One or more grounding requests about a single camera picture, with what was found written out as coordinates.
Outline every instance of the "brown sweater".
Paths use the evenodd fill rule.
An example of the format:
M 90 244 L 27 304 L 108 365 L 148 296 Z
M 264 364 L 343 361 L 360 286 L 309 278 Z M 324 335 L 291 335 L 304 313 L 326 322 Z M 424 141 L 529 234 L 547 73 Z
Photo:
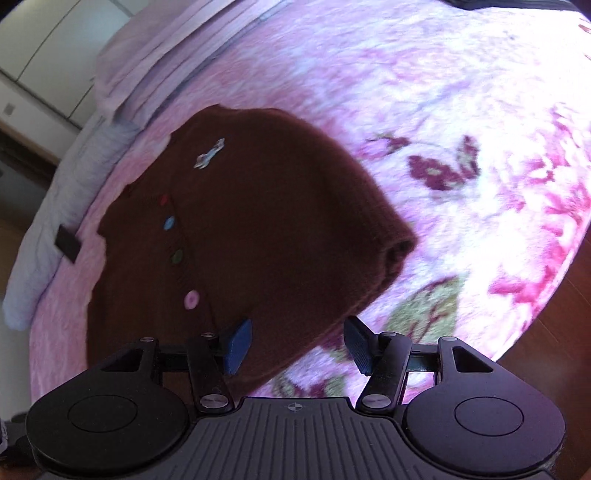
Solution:
M 99 233 L 89 365 L 143 336 L 181 344 L 250 318 L 251 349 L 228 379 L 237 397 L 376 299 L 415 245 L 336 142 L 279 110 L 221 106 L 172 135 Z

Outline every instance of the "brown floor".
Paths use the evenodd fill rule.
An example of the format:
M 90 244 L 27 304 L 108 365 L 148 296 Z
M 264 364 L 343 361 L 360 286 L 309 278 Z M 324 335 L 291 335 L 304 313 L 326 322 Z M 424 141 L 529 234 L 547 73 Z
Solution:
M 499 363 L 558 405 L 567 439 L 555 475 L 579 480 L 591 466 L 591 231 L 546 308 Z

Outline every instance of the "green button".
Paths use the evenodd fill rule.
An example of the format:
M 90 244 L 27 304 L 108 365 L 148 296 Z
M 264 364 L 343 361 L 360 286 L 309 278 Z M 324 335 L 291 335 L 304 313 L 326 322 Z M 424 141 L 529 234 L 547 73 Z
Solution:
M 183 259 L 183 251 L 181 249 L 178 249 L 172 256 L 171 260 L 173 262 L 173 265 L 178 265 L 179 263 L 181 263 L 181 260 Z

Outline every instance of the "embroidered patch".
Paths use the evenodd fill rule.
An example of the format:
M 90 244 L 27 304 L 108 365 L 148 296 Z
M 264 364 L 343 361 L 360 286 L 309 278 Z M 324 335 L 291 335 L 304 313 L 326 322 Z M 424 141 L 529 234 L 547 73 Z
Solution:
M 220 138 L 215 146 L 207 153 L 199 155 L 197 157 L 197 163 L 194 165 L 193 168 L 199 168 L 200 170 L 207 167 L 209 162 L 211 162 L 212 158 L 216 155 L 224 147 L 224 140 L 225 138 Z

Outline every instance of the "floral blanket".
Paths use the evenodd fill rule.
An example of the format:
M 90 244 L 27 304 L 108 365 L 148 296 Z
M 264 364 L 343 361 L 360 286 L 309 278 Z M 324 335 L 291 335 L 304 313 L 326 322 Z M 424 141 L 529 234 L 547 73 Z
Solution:
M 276 107 L 337 139 L 420 241 L 361 315 L 415 342 L 456 335 L 498 359 L 544 307 L 591 213 L 591 24 L 576 12 L 437 0 L 298 0 L 191 79 L 114 169 L 31 331 L 34 399 L 86 368 L 97 225 L 170 132 L 207 105 Z M 348 395 L 366 377 L 322 339 L 257 395 Z M 409 381 L 409 397 L 428 386 Z

